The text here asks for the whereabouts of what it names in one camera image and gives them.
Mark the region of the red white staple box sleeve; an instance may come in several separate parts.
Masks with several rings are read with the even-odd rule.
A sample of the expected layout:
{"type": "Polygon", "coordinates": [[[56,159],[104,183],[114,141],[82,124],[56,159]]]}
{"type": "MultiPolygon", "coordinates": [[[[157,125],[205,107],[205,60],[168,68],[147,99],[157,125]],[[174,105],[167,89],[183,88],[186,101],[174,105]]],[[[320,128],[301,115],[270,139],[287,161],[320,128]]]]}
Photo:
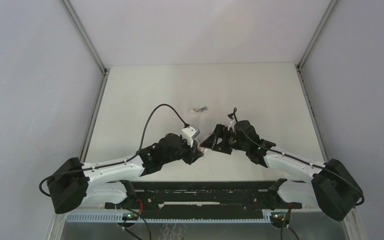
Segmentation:
{"type": "Polygon", "coordinates": [[[200,141],[200,142],[204,142],[205,140],[207,140],[210,136],[211,136],[211,132],[206,132],[206,133],[203,133],[202,135],[200,135],[199,137],[198,137],[198,140],[200,141]]]}

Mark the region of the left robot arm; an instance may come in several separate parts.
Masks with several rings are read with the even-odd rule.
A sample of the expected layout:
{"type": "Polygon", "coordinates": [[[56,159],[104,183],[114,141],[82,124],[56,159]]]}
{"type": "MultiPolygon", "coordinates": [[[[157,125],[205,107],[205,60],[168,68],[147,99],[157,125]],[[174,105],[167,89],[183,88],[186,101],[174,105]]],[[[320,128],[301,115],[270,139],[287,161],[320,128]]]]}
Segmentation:
{"type": "Polygon", "coordinates": [[[168,133],[131,156],[95,163],[70,158],[45,181],[56,214],[95,203],[120,204],[129,209],[137,200],[129,186],[130,178],[153,174],[179,160],[191,165],[203,156],[196,140],[189,145],[182,136],[168,133]]]}

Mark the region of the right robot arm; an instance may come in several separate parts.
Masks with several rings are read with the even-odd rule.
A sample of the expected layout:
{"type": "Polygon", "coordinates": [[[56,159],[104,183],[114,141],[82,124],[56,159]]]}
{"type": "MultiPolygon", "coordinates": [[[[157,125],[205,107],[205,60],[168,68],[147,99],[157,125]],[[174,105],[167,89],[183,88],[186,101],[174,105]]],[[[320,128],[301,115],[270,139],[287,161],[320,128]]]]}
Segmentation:
{"type": "Polygon", "coordinates": [[[243,151],[252,163],[295,177],[297,182],[282,180],[269,194],[269,203],[275,208],[300,203],[342,221],[351,209],[365,201],[363,190],[341,161],[301,159],[260,138],[247,120],[232,121],[229,126],[217,124],[200,146],[228,155],[234,150],[243,151]]]}

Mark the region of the white stapler base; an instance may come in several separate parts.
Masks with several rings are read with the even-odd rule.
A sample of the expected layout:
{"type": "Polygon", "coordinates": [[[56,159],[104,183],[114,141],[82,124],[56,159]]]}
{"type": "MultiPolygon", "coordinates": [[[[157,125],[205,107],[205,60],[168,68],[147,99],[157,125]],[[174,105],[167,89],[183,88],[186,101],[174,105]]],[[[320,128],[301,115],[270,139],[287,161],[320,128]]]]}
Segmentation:
{"type": "Polygon", "coordinates": [[[198,108],[192,108],[191,109],[191,112],[194,113],[194,114],[203,114],[203,113],[206,113],[207,111],[208,111],[208,107],[207,106],[198,107],[198,108]]]}

